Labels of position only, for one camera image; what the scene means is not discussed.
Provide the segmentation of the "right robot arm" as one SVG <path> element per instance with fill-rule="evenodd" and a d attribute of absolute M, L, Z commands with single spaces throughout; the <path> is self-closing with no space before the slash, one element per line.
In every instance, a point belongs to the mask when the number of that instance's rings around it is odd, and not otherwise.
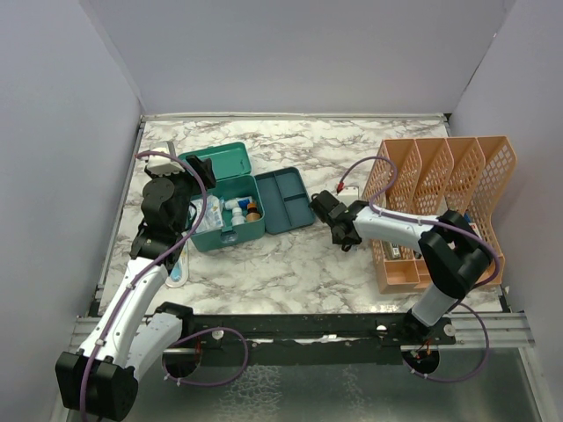
<path fill-rule="evenodd" d="M 344 252 L 367 240 L 385 241 L 419 253 L 431 279 L 429 287 L 403 317 L 403 331 L 415 344 L 435 335 L 436 324 L 477 286 L 495 251 L 457 211 L 415 216 L 377 207 L 364 200 L 347 206 L 327 190 L 311 196 L 310 208 L 331 230 L 332 243 Z"/>

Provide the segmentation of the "brown bottle orange cap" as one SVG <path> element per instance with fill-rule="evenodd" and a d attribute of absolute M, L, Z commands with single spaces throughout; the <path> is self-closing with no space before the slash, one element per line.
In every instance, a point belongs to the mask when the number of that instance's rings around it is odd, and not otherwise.
<path fill-rule="evenodd" d="M 246 220 L 248 222 L 256 222 L 261 219 L 262 215 L 259 211 L 258 205 L 255 202 L 250 202 L 246 208 Z"/>

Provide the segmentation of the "small bottle blue label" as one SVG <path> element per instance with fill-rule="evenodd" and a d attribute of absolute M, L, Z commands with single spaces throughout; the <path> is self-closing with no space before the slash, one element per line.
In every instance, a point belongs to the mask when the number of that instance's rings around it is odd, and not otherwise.
<path fill-rule="evenodd" d="M 251 196 L 243 197 L 243 198 L 234 198 L 230 200 L 226 200 L 223 205 L 224 208 L 227 210 L 233 210 L 236 207 L 240 207 L 241 209 L 247 209 L 248 205 L 253 203 L 253 199 Z"/>

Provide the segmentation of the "dark teal divided tray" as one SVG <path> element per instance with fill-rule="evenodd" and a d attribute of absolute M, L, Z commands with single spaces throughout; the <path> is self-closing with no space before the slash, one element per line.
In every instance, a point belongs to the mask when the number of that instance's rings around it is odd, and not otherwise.
<path fill-rule="evenodd" d="M 286 233 L 315 222 L 310 196 L 297 168 L 287 167 L 261 173 L 255 179 L 268 234 Z"/>

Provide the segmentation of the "teal medicine box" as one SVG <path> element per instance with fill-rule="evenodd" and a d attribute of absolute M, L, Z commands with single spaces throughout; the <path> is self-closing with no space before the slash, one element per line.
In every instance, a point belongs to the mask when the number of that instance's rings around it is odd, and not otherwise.
<path fill-rule="evenodd" d="M 216 186 L 208 190 L 208 195 L 215 195 L 223 203 L 226 200 L 251 196 L 262 215 L 260 220 L 248 222 L 246 220 L 247 211 L 242 209 L 245 223 L 232 226 L 232 210 L 225 209 L 223 205 L 223 227 L 200 234 L 194 233 L 191 240 L 195 248 L 199 252 L 210 252 L 263 237 L 265 234 L 264 210 L 256 179 L 252 175 L 251 161 L 246 146 L 242 142 L 233 142 L 185 152 L 180 154 L 179 158 L 185 159 L 188 156 L 197 156 L 201 160 L 211 159 Z"/>

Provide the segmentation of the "blue gauze dressing pack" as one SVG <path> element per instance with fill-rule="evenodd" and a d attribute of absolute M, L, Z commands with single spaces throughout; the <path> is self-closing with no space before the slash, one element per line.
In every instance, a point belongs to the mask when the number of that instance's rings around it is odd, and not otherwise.
<path fill-rule="evenodd" d="M 192 200 L 192 204 L 196 209 L 196 218 L 203 214 L 201 223 L 197 227 L 195 233 L 200 234 L 211 230 L 220 229 L 224 225 L 223 221 L 223 201 L 215 195 L 207 196 L 207 205 L 203 207 L 203 199 Z"/>

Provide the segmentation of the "white plastic bottle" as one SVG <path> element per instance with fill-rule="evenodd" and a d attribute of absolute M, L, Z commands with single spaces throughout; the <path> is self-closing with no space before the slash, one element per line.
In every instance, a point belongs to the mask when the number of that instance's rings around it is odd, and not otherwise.
<path fill-rule="evenodd" d="M 231 225 L 238 226 L 245 223 L 245 216 L 241 207 L 234 207 L 232 209 Z"/>

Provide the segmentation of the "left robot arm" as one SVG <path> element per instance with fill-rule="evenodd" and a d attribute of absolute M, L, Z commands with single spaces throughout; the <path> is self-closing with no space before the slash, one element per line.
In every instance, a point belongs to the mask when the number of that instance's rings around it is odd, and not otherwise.
<path fill-rule="evenodd" d="M 171 311 L 143 331 L 138 327 L 199 225 L 188 221 L 191 199 L 206 199 L 216 177 L 208 158 L 156 151 L 147 155 L 150 182 L 143 188 L 143 218 L 122 282 L 87 339 L 55 364 L 62 403 L 81 418 L 122 421 L 133 407 L 139 382 L 167 344 L 186 346 L 194 336 L 194 325 Z"/>

